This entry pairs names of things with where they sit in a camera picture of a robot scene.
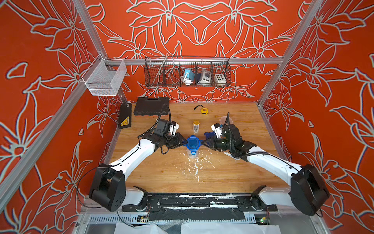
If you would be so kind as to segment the black box yellow label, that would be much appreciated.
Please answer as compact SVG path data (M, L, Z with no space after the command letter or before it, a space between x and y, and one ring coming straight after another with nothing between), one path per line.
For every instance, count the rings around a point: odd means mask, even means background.
M119 118L118 118L118 128L124 129L131 127L132 118L132 104L124 103L120 106Z

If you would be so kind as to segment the blue container lid front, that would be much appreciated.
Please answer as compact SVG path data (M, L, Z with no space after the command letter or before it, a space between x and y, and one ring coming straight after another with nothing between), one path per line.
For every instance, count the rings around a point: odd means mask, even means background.
M187 149L190 149L190 150L194 150L194 149L200 149L201 147L201 140L195 136L195 135L191 135L188 139L187 139L187 144L186 144L186 147Z

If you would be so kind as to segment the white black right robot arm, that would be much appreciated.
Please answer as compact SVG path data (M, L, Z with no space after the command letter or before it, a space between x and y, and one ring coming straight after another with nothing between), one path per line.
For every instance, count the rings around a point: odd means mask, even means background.
M257 165L287 184L282 188L266 185L258 187L251 194L250 205L254 210L263 211L267 206L281 205L314 216L330 198L326 183L315 166L289 162L253 142L243 140L239 129L233 124L214 124L212 129L214 135L203 140L203 146L224 152L233 159Z

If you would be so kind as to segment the black tool case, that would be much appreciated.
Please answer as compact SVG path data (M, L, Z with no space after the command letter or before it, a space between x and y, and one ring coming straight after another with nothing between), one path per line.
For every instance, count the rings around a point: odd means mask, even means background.
M135 116L158 116L162 112L162 116L167 116L168 108L163 107L164 104L169 105L168 97L139 97L133 114Z

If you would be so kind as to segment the blue container lid back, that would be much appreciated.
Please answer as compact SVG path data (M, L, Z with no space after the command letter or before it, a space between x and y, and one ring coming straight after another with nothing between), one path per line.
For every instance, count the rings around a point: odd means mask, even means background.
M204 133L204 136L206 137L206 139L217 138L215 132L205 132L205 133Z

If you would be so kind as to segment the grey white device in basket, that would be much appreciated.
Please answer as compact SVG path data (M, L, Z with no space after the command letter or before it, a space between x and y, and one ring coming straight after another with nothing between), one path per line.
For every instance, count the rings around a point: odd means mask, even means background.
M211 83L211 73L207 70L202 70L201 73L195 76L195 80L199 85L208 85Z

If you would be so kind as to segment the blue container lid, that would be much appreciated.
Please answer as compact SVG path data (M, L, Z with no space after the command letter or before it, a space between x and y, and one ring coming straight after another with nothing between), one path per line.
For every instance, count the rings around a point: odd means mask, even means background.
M194 149L200 149L201 147L201 140L195 136L195 135L191 135L188 139L187 139L187 144L186 144L186 147L187 149L190 149L190 150L194 150Z
M206 139L217 138L215 132L205 132L205 133L204 133L204 136L206 137Z

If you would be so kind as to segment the yellow tape measure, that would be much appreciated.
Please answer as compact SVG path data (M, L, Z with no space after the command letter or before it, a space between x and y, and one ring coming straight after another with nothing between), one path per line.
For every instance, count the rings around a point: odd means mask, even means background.
M196 110L198 107L200 107L201 108L201 114L203 114L203 115L207 115L208 113L209 113L209 111L208 111L208 109L207 108L205 108L203 105L198 105L198 106L196 106L196 107L194 107L194 110Z

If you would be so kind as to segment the white button box in basket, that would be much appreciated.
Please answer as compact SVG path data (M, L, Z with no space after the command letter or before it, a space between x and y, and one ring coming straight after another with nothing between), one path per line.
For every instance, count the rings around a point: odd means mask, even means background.
M214 80L217 87L224 87L227 84L227 79L223 73L215 74Z

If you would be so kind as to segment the blue white device in basket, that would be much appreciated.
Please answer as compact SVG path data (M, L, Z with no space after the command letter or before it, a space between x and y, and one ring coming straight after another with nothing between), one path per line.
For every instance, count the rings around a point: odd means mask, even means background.
M193 84L195 80L194 77L195 77L195 74L190 69L186 69L184 74L180 77L180 81L182 84L190 86Z

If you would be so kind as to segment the clear plastic container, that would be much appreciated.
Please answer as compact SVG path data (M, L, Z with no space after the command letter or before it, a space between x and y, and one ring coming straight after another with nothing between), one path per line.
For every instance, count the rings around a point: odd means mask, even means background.
M187 149L187 155L190 159L199 158L198 149L194 149L194 150Z
M227 119L227 116L221 117L220 120L219 120L219 124L220 125L224 125L224 123L226 122L226 119ZM229 123L230 124L234 123L234 121L233 121L233 119L231 117L229 117Z

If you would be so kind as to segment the white bottle yellow cap back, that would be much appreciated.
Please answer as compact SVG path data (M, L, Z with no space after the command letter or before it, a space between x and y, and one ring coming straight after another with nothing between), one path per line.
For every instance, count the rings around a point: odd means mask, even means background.
M198 120L193 121L193 132L198 133L200 128L200 122Z

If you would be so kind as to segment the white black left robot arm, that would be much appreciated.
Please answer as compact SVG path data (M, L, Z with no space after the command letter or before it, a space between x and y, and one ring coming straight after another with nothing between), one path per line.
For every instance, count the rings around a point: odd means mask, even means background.
M158 149L179 148L187 143L178 132L179 124L160 119L148 132L139 136L138 144L115 162L101 164L95 171L89 198L110 212L125 205L146 206L147 192L127 187L126 181L133 170Z

